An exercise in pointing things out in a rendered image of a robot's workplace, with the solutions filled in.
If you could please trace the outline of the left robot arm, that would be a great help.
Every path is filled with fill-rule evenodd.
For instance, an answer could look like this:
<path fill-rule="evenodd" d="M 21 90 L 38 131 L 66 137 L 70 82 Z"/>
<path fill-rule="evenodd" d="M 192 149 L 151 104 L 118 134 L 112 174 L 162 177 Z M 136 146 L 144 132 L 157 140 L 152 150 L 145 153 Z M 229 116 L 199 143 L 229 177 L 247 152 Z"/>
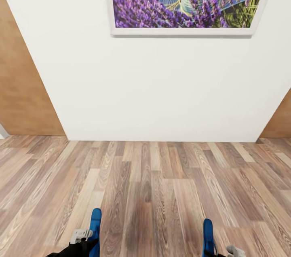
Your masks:
<path fill-rule="evenodd" d="M 99 237 L 92 241 L 86 239 L 93 235 L 90 229 L 75 229 L 69 246 L 59 253 L 51 253 L 46 257 L 89 257 L 89 252 L 99 242 Z"/>

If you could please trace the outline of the sandal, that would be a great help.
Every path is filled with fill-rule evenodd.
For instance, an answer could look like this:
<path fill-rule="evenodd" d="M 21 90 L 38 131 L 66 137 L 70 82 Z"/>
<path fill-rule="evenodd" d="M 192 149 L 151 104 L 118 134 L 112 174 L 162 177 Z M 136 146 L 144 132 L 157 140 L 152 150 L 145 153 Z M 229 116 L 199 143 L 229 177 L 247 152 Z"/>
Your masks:
<path fill-rule="evenodd" d="M 204 254 L 204 249 L 214 254 L 214 241 L 213 241 L 213 224 L 210 219 L 205 219 L 203 223 L 203 252 L 202 257 L 207 257 Z"/>
<path fill-rule="evenodd" d="M 91 216 L 91 224 L 90 224 L 90 230 L 93 231 L 93 235 L 89 238 L 87 238 L 87 241 L 92 241 L 94 239 L 97 239 L 99 237 L 100 233 L 100 224 L 101 224 L 101 209 L 96 208 L 92 212 Z M 100 240 L 95 245 L 95 247 L 89 252 L 89 257 L 100 257 Z"/>

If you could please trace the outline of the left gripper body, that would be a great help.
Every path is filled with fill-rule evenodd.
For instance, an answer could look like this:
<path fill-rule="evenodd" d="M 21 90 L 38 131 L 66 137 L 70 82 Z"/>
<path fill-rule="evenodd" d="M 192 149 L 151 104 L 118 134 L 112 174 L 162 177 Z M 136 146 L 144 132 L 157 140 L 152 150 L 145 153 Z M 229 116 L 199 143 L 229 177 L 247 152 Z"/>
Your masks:
<path fill-rule="evenodd" d="M 71 244 L 65 248 L 69 257 L 89 257 L 90 241 L 81 241 L 80 243 Z"/>

